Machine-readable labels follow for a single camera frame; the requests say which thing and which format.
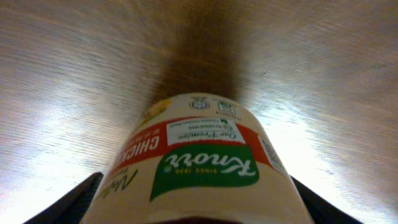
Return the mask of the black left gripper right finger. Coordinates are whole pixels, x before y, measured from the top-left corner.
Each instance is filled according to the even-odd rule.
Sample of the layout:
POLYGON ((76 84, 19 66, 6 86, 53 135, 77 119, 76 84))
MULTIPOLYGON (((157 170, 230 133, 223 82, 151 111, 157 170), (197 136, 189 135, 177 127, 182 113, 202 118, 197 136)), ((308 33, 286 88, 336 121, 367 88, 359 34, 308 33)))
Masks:
POLYGON ((315 224, 362 224, 292 177, 301 199, 315 224))

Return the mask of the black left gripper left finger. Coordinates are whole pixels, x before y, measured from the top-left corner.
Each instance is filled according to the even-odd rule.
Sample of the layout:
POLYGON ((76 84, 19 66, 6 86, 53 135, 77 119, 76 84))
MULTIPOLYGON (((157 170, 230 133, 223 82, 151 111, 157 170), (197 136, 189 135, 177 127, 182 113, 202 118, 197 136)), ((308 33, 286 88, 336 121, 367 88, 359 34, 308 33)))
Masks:
POLYGON ((24 224, 80 223, 104 175, 95 172, 24 224))

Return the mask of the green lid jar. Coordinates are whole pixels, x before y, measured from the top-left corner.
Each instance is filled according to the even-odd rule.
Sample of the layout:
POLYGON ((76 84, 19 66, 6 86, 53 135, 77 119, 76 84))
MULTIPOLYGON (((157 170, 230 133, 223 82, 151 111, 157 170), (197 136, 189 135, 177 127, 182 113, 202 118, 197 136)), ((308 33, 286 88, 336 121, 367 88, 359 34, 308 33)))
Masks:
POLYGON ((141 118, 83 223, 311 223, 260 122, 222 96, 162 100, 141 118))

